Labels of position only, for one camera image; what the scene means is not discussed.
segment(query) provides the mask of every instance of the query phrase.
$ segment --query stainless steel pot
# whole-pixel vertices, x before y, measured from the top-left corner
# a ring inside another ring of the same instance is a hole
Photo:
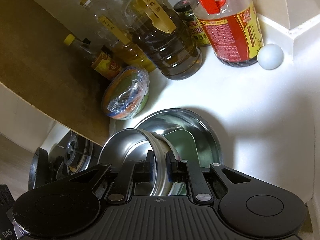
[[[211,163],[223,164],[216,133],[206,120],[192,111],[182,108],[161,110],[143,119],[135,128],[163,135],[177,149],[182,159],[185,159],[186,155],[191,158],[193,154],[195,160],[197,155],[201,167],[208,168]],[[191,152],[194,147],[189,147],[190,143],[195,144],[196,151]]]
[[[172,144],[158,134],[141,129],[121,130],[105,143],[98,163],[121,167],[125,161],[145,160],[149,150],[155,154],[154,180],[136,185],[135,195],[178,195],[183,185],[168,181],[165,155],[172,150],[176,158],[179,156]]]

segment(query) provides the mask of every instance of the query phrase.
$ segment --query wooden board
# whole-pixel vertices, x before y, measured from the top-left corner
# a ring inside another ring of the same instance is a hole
[[[36,2],[0,3],[0,82],[56,121],[103,145],[109,118],[100,102],[108,81],[70,53],[63,44],[69,30]]]

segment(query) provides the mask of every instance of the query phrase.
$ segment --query yellow bottle cap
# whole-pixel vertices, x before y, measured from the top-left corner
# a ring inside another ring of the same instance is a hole
[[[74,41],[75,38],[76,38],[75,36],[73,36],[72,34],[69,34],[63,43],[69,46]]]
[[[91,3],[92,0],[81,0],[80,1],[80,5],[83,7],[83,8],[86,8],[89,3]]]

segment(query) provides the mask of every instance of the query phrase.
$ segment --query white countertop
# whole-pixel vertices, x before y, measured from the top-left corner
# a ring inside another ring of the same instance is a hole
[[[189,109],[216,132],[225,165],[310,200],[315,133],[305,70],[290,57],[272,71],[258,64],[234,68],[222,64],[211,47],[202,52],[202,68],[185,80],[150,73],[145,108],[133,119],[117,121],[116,130],[132,128],[162,109]]]

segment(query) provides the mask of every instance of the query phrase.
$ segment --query gas stove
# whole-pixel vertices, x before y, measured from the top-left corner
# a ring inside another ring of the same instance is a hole
[[[101,146],[72,131],[49,154],[38,148],[30,167],[28,190],[95,166],[101,150]]]

